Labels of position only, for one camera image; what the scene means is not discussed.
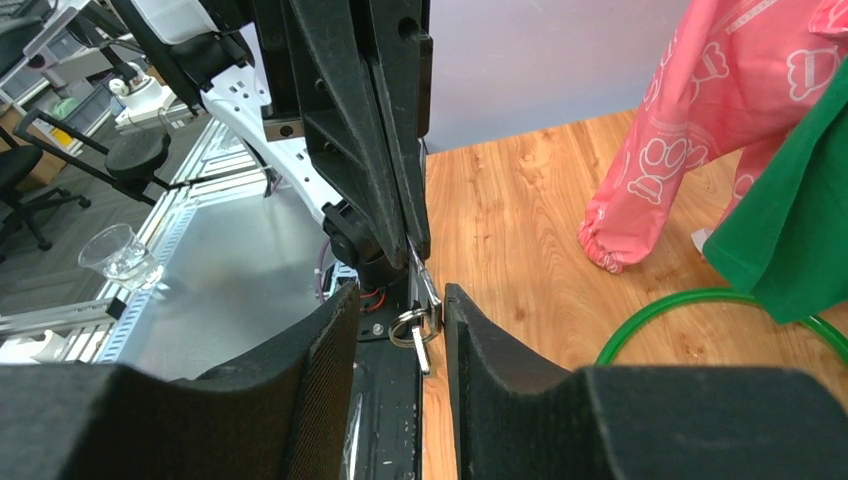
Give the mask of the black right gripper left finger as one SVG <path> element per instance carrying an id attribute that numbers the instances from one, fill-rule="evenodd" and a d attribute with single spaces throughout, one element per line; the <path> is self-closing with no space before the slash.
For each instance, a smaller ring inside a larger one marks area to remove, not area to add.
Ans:
<path id="1" fill-rule="evenodd" d="M 194 380 L 122 364 L 1 370 L 5 479 L 335 479 L 360 291 Z"/>

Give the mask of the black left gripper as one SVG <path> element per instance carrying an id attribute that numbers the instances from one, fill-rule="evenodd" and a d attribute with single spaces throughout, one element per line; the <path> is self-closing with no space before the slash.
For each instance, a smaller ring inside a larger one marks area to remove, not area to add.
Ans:
<path id="1" fill-rule="evenodd" d="M 430 4 L 254 1 L 251 13 L 274 114 L 301 120 L 313 166 L 391 266 L 406 265 L 407 248 L 428 259 L 420 140 L 430 125 Z"/>

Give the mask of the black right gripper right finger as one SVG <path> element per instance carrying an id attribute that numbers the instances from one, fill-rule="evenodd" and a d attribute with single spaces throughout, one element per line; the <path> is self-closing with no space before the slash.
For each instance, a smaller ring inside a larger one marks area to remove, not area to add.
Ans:
<path id="1" fill-rule="evenodd" d="M 799 370 L 546 359 L 446 288 L 461 479 L 843 479 L 847 414 Z"/>

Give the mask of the green cable lock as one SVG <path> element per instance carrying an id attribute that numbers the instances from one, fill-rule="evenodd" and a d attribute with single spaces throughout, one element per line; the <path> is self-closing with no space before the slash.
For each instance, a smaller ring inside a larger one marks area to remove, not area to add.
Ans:
<path id="1" fill-rule="evenodd" d="M 727 287 L 695 288 L 676 292 L 649 303 L 625 320 L 601 348 L 594 365 L 612 365 L 629 341 L 643 327 L 659 317 L 686 306 L 709 303 L 748 305 L 764 310 L 753 296 Z M 804 317 L 798 323 L 829 346 L 842 364 L 847 366 L 847 337 L 841 331 L 818 315 Z"/>

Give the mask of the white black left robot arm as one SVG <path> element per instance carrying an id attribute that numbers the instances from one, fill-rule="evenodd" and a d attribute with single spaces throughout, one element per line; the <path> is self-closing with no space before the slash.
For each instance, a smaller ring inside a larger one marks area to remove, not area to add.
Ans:
<path id="1" fill-rule="evenodd" d="M 177 97 L 288 180 L 372 288 L 431 254 L 426 1 L 117 1 Z"/>

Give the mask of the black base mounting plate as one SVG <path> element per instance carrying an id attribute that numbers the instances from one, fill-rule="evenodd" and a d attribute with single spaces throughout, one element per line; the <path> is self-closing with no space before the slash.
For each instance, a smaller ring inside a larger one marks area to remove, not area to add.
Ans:
<path id="1" fill-rule="evenodd" d="M 362 298 L 340 479 L 422 477 L 422 377 L 390 326 L 411 304 L 410 280 Z"/>

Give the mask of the clear plastic cup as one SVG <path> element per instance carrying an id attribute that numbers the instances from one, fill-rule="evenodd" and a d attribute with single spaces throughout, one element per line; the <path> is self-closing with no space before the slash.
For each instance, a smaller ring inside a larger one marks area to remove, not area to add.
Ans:
<path id="1" fill-rule="evenodd" d="M 91 238 L 77 262 L 130 291 L 149 290 L 164 274 L 162 263 L 124 223 L 109 226 Z"/>

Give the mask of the green t-shirt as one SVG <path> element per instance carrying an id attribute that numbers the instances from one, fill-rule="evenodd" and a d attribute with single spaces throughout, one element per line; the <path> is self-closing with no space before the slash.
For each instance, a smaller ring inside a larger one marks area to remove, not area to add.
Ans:
<path id="1" fill-rule="evenodd" d="M 734 290 L 778 324 L 847 299 L 847 68 L 706 241 Z"/>

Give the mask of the pink patterned garment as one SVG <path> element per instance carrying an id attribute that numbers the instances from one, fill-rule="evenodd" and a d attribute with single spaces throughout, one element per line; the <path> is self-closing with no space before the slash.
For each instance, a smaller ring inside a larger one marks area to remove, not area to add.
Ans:
<path id="1" fill-rule="evenodd" d="M 578 239 L 612 273 L 644 260 L 684 176 L 739 152 L 738 203 L 847 58 L 843 1 L 693 1 Z"/>

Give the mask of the black office chair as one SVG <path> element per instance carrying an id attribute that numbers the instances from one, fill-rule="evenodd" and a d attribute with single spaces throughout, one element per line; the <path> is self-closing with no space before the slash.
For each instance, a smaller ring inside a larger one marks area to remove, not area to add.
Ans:
<path id="1" fill-rule="evenodd" d="M 77 203 L 82 209 L 87 209 L 92 202 L 83 195 L 60 187 L 49 187 L 34 197 L 25 198 L 36 187 L 48 185 L 47 179 L 35 174 L 43 163 L 45 151 L 12 133 L 11 119 L 22 119 L 21 114 L 12 110 L 11 106 L 1 107 L 1 142 L 4 144 L 1 148 L 1 205 L 9 209 L 1 218 L 1 244 L 26 226 L 35 238 L 37 248 L 49 251 L 53 243 L 44 237 L 35 214 L 68 203 Z"/>

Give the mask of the aluminium frame rail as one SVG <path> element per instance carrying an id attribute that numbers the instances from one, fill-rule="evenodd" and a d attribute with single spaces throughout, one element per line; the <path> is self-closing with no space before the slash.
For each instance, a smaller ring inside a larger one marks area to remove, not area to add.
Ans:
<path id="1" fill-rule="evenodd" d="M 169 293 L 165 283 L 148 290 L 126 290 L 78 263 L 87 242 L 114 224 L 131 225 L 136 236 L 164 266 L 170 263 L 191 221 L 213 201 L 242 191 L 262 191 L 264 179 L 234 133 L 203 118 L 173 134 L 174 143 L 160 175 L 179 189 L 150 185 L 149 206 L 129 199 L 104 182 L 66 167 L 51 186 L 82 194 L 92 206 L 51 207 L 36 217 L 51 250 L 41 252 L 28 231 L 1 245 L 1 323 L 19 321 L 36 331 L 3 338 L 1 361 L 7 365 L 45 362 L 92 363 L 116 358 L 152 295 Z"/>

